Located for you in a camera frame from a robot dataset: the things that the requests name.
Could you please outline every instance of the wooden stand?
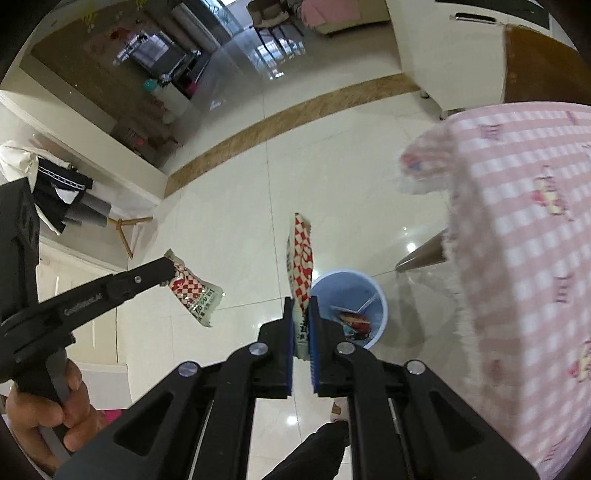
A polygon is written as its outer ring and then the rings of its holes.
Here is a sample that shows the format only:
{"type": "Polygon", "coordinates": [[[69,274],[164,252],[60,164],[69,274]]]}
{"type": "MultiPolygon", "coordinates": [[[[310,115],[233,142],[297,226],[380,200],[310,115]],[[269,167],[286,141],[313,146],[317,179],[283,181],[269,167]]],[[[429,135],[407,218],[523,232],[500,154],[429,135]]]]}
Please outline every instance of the wooden stand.
{"type": "Polygon", "coordinates": [[[135,226],[138,223],[143,223],[143,222],[151,222],[153,219],[154,219],[154,217],[132,218],[130,220],[122,220],[122,219],[115,220],[113,218],[109,218],[109,223],[115,225],[115,229],[119,232],[119,237],[121,238],[121,241],[123,242],[123,246],[125,247],[125,250],[127,251],[129,258],[133,258],[134,253],[131,250],[131,247],[129,246],[129,242],[127,241],[127,239],[125,237],[122,227],[135,226]]]}

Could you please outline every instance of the metal screw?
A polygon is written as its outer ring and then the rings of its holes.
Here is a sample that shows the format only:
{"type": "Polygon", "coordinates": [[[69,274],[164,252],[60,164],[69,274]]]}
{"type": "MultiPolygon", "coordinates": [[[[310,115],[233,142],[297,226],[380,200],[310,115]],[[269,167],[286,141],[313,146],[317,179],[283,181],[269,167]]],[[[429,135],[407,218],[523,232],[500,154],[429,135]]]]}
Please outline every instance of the metal screw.
{"type": "Polygon", "coordinates": [[[192,377],[199,371],[199,366],[195,362],[185,362],[178,367],[178,374],[181,377],[192,377]]]}
{"type": "Polygon", "coordinates": [[[425,364],[420,360],[411,360],[407,363],[407,370],[413,375],[422,375],[425,373],[426,369],[427,367],[425,367],[425,364]]]}
{"type": "Polygon", "coordinates": [[[251,355],[263,356],[269,351],[269,347],[266,343],[257,342],[248,347],[248,351],[251,353],[251,355]]]}
{"type": "Polygon", "coordinates": [[[342,355],[350,355],[355,351],[355,345],[350,342],[341,342],[336,346],[336,351],[342,355]]]}

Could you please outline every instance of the hanging clothes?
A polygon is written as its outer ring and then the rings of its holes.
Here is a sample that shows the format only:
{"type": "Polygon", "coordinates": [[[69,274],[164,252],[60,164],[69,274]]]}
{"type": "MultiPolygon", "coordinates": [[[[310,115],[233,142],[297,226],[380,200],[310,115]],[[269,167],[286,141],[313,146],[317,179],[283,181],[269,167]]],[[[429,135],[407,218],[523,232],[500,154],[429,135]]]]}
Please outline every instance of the hanging clothes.
{"type": "Polygon", "coordinates": [[[0,171],[9,181],[29,180],[40,219],[58,235],[67,224],[108,223],[111,204],[87,192],[94,180],[47,151],[6,142],[0,146],[0,171]]]}

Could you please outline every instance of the brown tile border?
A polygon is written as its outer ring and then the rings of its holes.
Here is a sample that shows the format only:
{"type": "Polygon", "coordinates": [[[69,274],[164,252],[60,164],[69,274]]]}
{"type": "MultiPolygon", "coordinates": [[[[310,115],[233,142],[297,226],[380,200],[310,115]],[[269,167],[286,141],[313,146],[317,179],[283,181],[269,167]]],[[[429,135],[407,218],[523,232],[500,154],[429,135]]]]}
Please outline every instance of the brown tile border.
{"type": "Polygon", "coordinates": [[[165,196],[172,195],[226,160],[300,125],[364,103],[417,90],[418,86],[408,76],[398,73],[350,85],[294,105],[218,143],[174,172],[168,178],[165,196]]]}

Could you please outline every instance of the white tile floor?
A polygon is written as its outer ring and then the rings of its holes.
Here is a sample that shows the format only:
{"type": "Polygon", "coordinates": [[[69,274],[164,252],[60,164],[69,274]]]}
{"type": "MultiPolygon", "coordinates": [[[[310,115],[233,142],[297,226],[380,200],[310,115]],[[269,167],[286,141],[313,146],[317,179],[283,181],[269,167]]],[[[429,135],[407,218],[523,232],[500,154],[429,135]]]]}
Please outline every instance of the white tile floor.
{"type": "MultiPolygon", "coordinates": [[[[312,224],[319,274],[354,268],[383,287],[391,313],[374,353],[387,361],[422,358],[461,389],[465,362],[441,280],[445,265],[399,279],[393,272],[408,244],[420,245],[446,224],[442,195],[407,196],[392,182],[397,152],[434,125],[435,112],[430,100],[412,93],[336,113],[244,152],[165,200],[139,234],[130,266],[172,248],[226,297],[211,329],[164,288],[124,305],[120,332],[133,398],[183,360],[225,359],[281,316],[295,211],[312,224]]],[[[293,397],[257,404],[249,479],[260,480],[325,423],[330,403],[312,394],[309,366],[296,361],[293,397]]],[[[350,478],[349,452],[337,478],[350,478]]]]}
{"type": "Polygon", "coordinates": [[[174,124],[183,143],[162,170],[170,174],[201,153],[266,117],[354,83],[401,73],[391,25],[372,25],[332,38],[283,27],[282,49],[265,48],[246,30],[215,52],[189,110],[174,124]]]}

